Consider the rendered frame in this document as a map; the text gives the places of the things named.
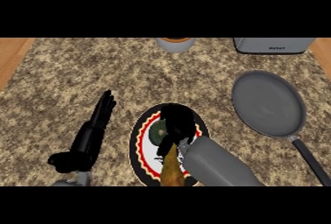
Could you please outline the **black rimmed patterned plate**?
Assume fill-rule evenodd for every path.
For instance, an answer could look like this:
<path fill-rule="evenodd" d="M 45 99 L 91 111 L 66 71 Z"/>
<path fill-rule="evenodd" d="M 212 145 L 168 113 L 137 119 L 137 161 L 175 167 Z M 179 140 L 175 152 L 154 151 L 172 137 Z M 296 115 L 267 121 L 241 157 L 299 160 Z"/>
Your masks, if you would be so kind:
<path fill-rule="evenodd" d="M 129 162 L 140 182 L 145 186 L 162 185 L 163 157 L 157 155 L 157 151 L 160 148 L 162 139 L 168 135 L 166 119 L 162 119 L 162 109 L 168 106 L 168 104 L 169 103 L 163 103 L 148 108 L 137 121 L 131 133 Z M 202 136 L 209 137 L 209 129 L 200 115 L 190 107 L 184 105 L 181 106 L 187 108 L 187 111 L 191 111 L 193 120 L 196 122 L 196 134 L 193 141 Z M 178 160 L 182 175 L 185 177 L 185 186 L 197 186 L 200 182 L 184 168 L 184 155 L 181 152 L 178 154 Z"/>

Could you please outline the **grey cylindrical container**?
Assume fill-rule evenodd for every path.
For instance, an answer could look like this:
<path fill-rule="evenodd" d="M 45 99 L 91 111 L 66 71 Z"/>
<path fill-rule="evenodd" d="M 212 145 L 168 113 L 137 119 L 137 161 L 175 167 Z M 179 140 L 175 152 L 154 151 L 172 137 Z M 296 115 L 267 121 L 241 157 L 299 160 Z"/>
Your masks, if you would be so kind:
<path fill-rule="evenodd" d="M 193 48 L 196 38 L 157 38 L 160 48 L 169 53 L 182 53 Z"/>

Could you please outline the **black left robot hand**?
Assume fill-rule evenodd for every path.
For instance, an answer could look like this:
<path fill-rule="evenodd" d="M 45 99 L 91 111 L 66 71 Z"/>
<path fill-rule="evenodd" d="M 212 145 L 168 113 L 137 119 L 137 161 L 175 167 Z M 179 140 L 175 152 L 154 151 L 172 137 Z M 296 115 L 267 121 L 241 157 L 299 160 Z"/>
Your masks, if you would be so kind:
<path fill-rule="evenodd" d="M 110 90 L 104 92 L 91 119 L 77 132 L 70 151 L 54 154 L 48 163 L 60 173 L 89 172 L 100 157 L 100 150 L 110 124 L 113 109 L 117 105 Z"/>

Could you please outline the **grey frying pan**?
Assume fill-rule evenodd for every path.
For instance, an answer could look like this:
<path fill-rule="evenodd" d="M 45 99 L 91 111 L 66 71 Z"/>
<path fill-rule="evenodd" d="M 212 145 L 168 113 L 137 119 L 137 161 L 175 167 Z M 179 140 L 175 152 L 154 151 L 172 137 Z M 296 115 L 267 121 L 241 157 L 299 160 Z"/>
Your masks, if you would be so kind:
<path fill-rule="evenodd" d="M 292 139 L 323 186 L 331 186 L 327 171 L 298 138 L 306 125 L 306 105 L 292 83 L 268 71 L 244 72 L 233 85 L 233 106 L 243 122 L 259 134 Z"/>

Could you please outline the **grey toaster appliance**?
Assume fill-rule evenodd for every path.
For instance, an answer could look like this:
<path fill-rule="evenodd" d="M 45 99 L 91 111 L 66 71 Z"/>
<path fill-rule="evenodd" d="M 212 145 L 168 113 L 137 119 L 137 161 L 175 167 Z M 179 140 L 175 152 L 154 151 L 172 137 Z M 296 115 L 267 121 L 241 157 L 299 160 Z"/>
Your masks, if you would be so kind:
<path fill-rule="evenodd" d="M 239 53 L 299 54 L 306 51 L 315 38 L 234 38 Z"/>

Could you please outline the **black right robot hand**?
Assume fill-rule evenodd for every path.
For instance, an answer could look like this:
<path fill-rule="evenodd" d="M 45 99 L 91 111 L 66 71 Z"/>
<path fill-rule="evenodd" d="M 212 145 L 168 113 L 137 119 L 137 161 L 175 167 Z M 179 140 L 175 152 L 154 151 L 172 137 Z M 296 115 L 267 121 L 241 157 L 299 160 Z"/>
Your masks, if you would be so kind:
<path fill-rule="evenodd" d="M 185 138 L 193 142 L 196 136 L 196 120 L 190 107 L 171 103 L 162 108 L 160 119 L 166 121 L 168 136 L 163 138 L 157 155 L 166 157 L 172 146 Z"/>

